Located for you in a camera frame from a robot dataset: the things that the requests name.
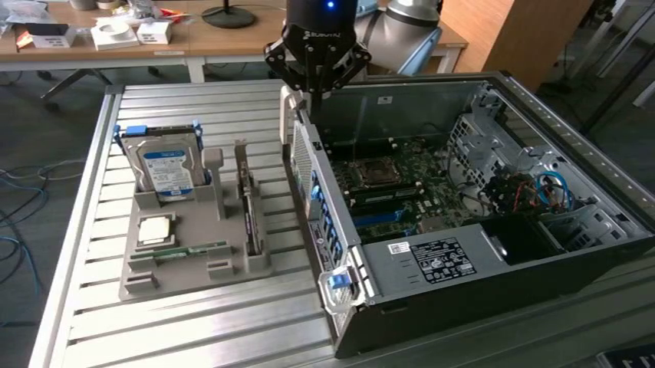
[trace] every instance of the barcode label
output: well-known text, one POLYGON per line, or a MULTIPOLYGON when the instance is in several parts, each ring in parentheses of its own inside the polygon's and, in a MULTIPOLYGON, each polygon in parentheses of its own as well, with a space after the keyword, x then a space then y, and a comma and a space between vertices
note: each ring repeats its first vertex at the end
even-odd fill
POLYGON ((407 241, 404 241, 403 243, 393 243, 387 246, 389 247, 389 253, 392 255, 409 251, 409 243, 407 241))

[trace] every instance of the floor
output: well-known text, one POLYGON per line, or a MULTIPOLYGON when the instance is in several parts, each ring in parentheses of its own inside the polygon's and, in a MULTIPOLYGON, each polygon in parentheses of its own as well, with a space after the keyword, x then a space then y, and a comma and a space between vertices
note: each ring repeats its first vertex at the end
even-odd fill
MULTIPOLYGON (((576 33, 567 50, 568 54, 575 55, 580 52, 583 42, 589 37, 589 30, 580 30, 576 33)), ((580 79, 568 81, 572 87, 569 94, 559 94, 543 88, 539 95, 571 123, 580 124, 580 120, 591 116, 604 96, 643 53, 643 48, 632 47, 605 79, 595 80, 591 77, 592 73, 588 73, 584 82, 580 79)), ((117 84, 188 82, 184 67, 161 67, 161 77, 147 74, 144 69, 111 70, 105 71, 105 74, 117 84)), ((243 64, 217 65, 213 71, 225 80, 267 77, 263 64, 248 64, 245 67, 243 64)), ((67 72, 56 71, 52 74, 60 79, 67 72)), ((11 73, 8 77, 16 79, 17 76, 17 73, 11 73)), ((655 66, 651 66, 623 98, 613 104, 601 122, 603 126, 592 133, 601 150, 652 191, 655 191, 652 174, 655 162, 650 158, 655 157, 655 145, 652 145, 655 130, 650 129, 650 123, 655 117, 655 98, 643 109, 632 107, 629 102, 654 78, 655 66)), ((5 82, 7 79, 0 79, 0 84, 5 82)), ((85 77, 72 89, 53 99, 61 106, 61 112, 49 113, 41 108, 39 95, 53 83, 40 80, 36 73, 25 72, 13 85, 0 87, 0 124, 4 130, 0 134, 0 168, 3 169, 25 165, 43 166, 85 156, 103 99, 103 85, 92 77, 85 77)), ((53 175, 65 176, 80 169, 80 165, 71 165, 53 175)), ((33 173, 33 169, 19 172, 20 175, 29 173, 33 173)), ((20 184, 39 186, 40 182, 21 180, 20 184)), ((49 200, 45 208, 19 224, 45 286, 51 284, 55 273, 76 190, 77 179, 51 182, 47 187, 49 200)), ((16 190, 0 182, 0 209, 5 212, 13 210, 32 194, 33 191, 16 190)), ((0 235, 13 236, 8 228, 0 228, 0 235)), ((5 249, 0 252, 1 255, 7 254, 5 249)), ((8 263, 0 265, 5 275, 5 270, 11 266, 8 263)), ((0 322, 19 321, 25 325, 0 328, 0 366, 3 367, 27 366, 45 303, 44 295, 35 295, 33 279, 25 262, 11 280, 0 285, 3 299, 0 322)))

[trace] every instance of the motherboard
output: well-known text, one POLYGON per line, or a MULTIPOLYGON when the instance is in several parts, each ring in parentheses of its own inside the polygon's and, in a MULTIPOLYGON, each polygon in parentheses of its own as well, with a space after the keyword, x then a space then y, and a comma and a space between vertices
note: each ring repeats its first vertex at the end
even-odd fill
POLYGON ((420 137, 332 147, 328 156, 363 244, 459 227, 484 212, 463 204, 447 152, 420 137))

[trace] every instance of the hard drive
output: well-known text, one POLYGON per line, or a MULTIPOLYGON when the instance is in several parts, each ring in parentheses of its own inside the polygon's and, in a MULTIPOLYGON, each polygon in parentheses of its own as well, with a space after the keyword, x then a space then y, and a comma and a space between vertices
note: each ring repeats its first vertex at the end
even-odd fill
POLYGON ((199 123, 185 126, 115 127, 115 139, 135 171, 140 192, 156 192, 160 202, 184 200, 193 186, 207 183, 200 159, 199 123))

